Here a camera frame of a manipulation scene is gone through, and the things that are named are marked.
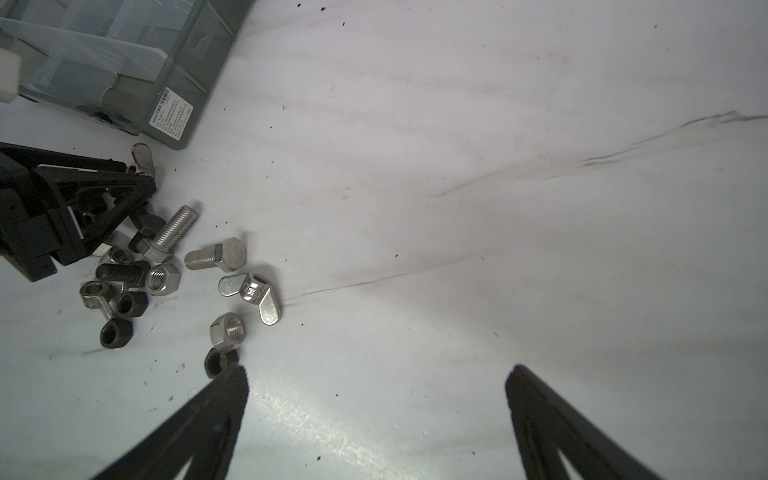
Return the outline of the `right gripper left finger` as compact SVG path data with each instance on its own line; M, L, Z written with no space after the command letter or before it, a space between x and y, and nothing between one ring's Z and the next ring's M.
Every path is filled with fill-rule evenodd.
M224 479L248 401L246 370L230 365L98 479Z

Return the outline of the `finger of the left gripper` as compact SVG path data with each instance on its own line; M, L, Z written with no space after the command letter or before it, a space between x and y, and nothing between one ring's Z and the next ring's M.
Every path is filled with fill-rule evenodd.
M1 256L36 282L90 256L157 191L123 162L1 144Z

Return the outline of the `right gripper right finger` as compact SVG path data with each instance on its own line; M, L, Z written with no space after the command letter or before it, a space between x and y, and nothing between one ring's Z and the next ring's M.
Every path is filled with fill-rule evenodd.
M598 429L528 367L510 372L505 392L528 479L567 479L567 459L583 479L659 476Z

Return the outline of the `black socket screw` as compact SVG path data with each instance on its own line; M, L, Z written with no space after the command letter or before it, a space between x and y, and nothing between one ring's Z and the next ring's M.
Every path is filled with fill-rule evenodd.
M137 261L128 265L104 263L95 270L100 281L123 283L128 288L139 288L145 281L151 266L146 261Z

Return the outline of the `black nut near finger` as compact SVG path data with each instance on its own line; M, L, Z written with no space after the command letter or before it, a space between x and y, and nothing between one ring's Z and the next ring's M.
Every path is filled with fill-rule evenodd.
M214 379L230 365L237 365L238 363L239 356L236 350L222 353L212 348L204 359L204 370L209 379Z

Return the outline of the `silver hex nut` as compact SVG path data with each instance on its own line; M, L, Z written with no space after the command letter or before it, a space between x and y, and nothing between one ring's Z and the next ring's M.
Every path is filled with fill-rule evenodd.
M177 291L181 280L180 271L170 262L153 267L146 276L145 288L149 295L167 296Z
M219 316L209 327L212 347L220 353L228 353L238 349L246 336L244 321L233 312Z

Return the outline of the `silver wing nut rear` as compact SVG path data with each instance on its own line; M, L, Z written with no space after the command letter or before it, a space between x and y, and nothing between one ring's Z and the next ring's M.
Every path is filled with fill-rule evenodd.
M134 160L133 169L139 175L155 177L156 168L154 165L151 148L145 143L135 143L131 147L131 155Z

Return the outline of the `silver wing nut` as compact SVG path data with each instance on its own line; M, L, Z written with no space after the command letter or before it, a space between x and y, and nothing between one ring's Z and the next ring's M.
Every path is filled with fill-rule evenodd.
M273 326L281 319L278 295L271 283L253 273L240 273L222 277L218 282L219 294L223 297L238 296L258 309L260 321Z
M156 168L154 165L151 148L145 143L135 143L131 147L131 155L134 160L133 169L139 175L155 177Z

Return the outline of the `long silver hex bolt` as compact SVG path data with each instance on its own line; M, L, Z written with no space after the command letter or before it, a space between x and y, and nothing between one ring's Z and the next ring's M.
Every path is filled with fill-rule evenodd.
M136 245L138 253L153 264L168 261L174 255L174 248L199 218L199 213L184 205L153 238L142 238Z

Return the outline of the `black hex nut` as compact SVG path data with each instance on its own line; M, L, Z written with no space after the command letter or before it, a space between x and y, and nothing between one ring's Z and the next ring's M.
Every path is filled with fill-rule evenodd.
M118 318L130 319L142 316L149 305L149 297L143 291L125 291L115 300L115 314Z
M122 348L132 339L133 333L132 321L119 318L110 319L100 331L100 344L105 349Z

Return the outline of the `black hex nut lower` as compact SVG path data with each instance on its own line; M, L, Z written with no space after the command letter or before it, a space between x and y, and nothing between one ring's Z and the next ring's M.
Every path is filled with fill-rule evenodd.
M100 331L100 344L105 349L122 348L132 339L133 333L132 321L119 318L110 319Z

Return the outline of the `silver hex nut centre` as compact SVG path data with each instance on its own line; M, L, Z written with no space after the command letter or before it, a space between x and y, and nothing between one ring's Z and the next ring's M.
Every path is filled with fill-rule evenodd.
M177 291L181 280L180 271L170 262L153 267L146 276L145 288L149 295L167 296Z

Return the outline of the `grey plastic organizer box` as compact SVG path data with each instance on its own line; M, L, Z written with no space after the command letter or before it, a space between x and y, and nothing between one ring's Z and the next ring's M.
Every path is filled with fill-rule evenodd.
M252 6L4 1L1 46L21 58L22 97L182 150Z

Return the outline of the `short silver hex bolt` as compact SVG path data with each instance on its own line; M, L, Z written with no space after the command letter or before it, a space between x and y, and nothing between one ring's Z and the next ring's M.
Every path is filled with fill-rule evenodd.
M238 238L227 238L203 249L194 250L184 257L189 270L219 268L226 273L243 267L247 260L247 247Z

